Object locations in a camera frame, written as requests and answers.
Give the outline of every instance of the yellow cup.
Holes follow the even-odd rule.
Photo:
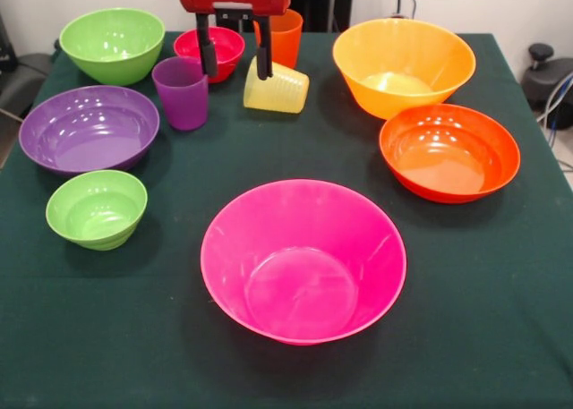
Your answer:
[[[253,58],[244,84],[244,107],[299,114],[308,93],[308,76],[278,63],[272,64],[272,73],[272,77],[260,80],[257,57]]]

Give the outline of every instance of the red bowl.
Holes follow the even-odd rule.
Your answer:
[[[439,203],[466,203],[496,192],[517,174],[519,147],[487,115],[467,107],[415,107],[382,126],[380,149],[411,192]]]
[[[236,65],[244,51],[244,39],[231,29],[224,27],[209,27],[209,37],[217,55],[218,74],[209,77],[209,83],[222,82],[235,71]],[[189,30],[180,35],[173,45],[180,57],[201,58],[197,30]]]

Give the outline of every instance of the large green bowl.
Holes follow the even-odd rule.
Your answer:
[[[60,46],[94,80],[129,85],[151,71],[164,37],[165,26],[152,13],[103,9],[66,25],[60,34]]]
[[[62,184],[46,206],[54,232],[84,248],[108,251],[132,235],[147,206],[145,186],[118,170],[98,170]]]

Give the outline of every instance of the red-orange bowl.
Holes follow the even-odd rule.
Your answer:
[[[496,192],[515,177],[521,161],[505,127],[456,105],[401,112],[384,123],[379,145],[408,190],[439,203],[466,203]]]

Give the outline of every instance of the green cloth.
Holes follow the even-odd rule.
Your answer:
[[[172,55],[168,33],[161,58]],[[132,172],[149,207],[126,245],[87,251],[44,219],[61,177],[17,146],[0,174],[0,407],[565,408],[573,405],[573,196],[491,35],[463,36],[473,79],[450,100],[492,116],[522,152],[516,179],[466,205],[422,200],[378,151],[327,34],[304,34],[300,115],[243,108],[254,55],[210,86],[197,132],[160,133]],[[37,103],[94,83],[65,54]],[[133,88],[161,110],[148,76]],[[408,257],[394,307],[357,336],[288,346],[210,299],[199,252],[238,194],[284,178],[341,183],[395,221]]]

